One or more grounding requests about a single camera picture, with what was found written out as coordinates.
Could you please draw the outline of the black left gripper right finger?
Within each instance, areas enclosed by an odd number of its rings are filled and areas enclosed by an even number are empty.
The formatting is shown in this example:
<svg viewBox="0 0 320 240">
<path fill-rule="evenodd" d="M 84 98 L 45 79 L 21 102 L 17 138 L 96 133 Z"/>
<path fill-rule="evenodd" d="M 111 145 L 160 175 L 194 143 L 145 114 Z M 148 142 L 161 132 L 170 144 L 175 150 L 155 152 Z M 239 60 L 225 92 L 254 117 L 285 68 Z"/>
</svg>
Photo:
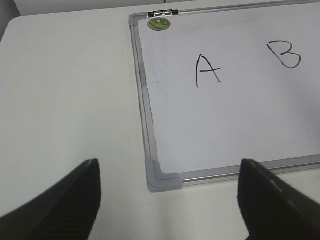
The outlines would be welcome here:
<svg viewBox="0 0 320 240">
<path fill-rule="evenodd" d="M 243 159 L 239 209 L 250 240 L 318 240 L 320 205 L 253 159 Z"/>
</svg>

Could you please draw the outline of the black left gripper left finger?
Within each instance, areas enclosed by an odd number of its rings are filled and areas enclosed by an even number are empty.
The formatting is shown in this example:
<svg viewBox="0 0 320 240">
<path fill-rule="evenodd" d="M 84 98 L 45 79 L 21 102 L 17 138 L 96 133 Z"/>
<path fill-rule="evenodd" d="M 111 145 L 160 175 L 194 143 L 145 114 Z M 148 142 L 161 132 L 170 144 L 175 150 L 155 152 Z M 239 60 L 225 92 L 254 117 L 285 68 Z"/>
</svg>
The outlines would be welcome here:
<svg viewBox="0 0 320 240">
<path fill-rule="evenodd" d="M 28 203 L 0 218 L 2 240 L 87 240 L 102 199 L 100 165 L 86 160 Z"/>
</svg>

